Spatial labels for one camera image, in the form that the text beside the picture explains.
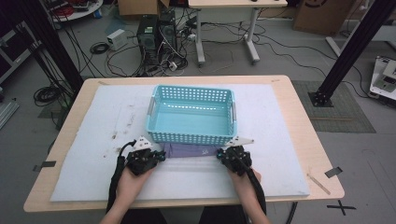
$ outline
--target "table leg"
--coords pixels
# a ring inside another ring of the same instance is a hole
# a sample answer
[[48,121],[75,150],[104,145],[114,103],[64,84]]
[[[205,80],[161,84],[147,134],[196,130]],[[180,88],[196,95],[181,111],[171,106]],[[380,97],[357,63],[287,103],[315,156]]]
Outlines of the table leg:
[[245,35],[245,41],[247,42],[247,47],[249,49],[253,64],[260,60],[259,54],[257,53],[256,48],[254,48],[252,41],[252,37],[254,34],[254,27],[256,26],[256,20],[258,15],[259,15],[259,9],[257,7],[254,7],[251,12],[250,28],[248,30],[248,34]]
[[197,11],[197,34],[195,37],[195,46],[197,48],[198,66],[201,67],[205,63],[204,48],[202,47],[201,36],[201,9]]

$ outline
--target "purple cloth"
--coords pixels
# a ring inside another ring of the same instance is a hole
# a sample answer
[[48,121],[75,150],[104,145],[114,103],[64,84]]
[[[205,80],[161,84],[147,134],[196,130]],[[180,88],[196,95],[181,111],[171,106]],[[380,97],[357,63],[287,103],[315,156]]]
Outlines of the purple cloth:
[[220,147],[179,143],[160,143],[166,158],[215,156]]

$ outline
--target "gray basket handle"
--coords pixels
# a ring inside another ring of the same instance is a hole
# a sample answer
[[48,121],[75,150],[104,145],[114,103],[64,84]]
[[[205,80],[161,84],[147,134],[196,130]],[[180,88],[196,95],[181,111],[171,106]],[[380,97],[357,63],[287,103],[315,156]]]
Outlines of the gray basket handle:
[[233,102],[233,121],[236,121],[236,105],[235,105],[235,102]]
[[154,108],[154,96],[151,96],[151,99],[149,100],[149,106],[148,106],[148,115],[151,116],[152,113],[152,108]]

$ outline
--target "teal plastic basket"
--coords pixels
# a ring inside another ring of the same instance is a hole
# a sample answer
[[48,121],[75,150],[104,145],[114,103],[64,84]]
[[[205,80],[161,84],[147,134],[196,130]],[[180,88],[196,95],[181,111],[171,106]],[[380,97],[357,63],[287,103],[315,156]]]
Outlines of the teal plastic basket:
[[231,90],[159,85],[151,96],[146,130],[155,142],[223,146],[236,127]]

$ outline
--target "person's arm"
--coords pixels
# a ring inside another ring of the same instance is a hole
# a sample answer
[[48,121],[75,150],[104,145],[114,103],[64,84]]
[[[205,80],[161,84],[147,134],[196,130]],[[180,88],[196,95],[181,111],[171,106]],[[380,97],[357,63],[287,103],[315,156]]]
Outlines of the person's arm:
[[146,180],[154,169],[150,169],[142,175],[134,175],[128,168],[122,171],[122,175],[117,187],[117,198],[111,209],[104,216],[100,224],[121,223],[123,216],[130,208],[134,199],[139,194]]
[[[257,201],[256,192],[250,183],[247,174],[239,176],[238,174],[228,171],[228,174],[233,181],[233,188],[239,197],[242,207],[247,212],[253,224],[270,224],[271,221],[262,211],[259,201]],[[262,176],[254,171],[254,175],[260,181]]]

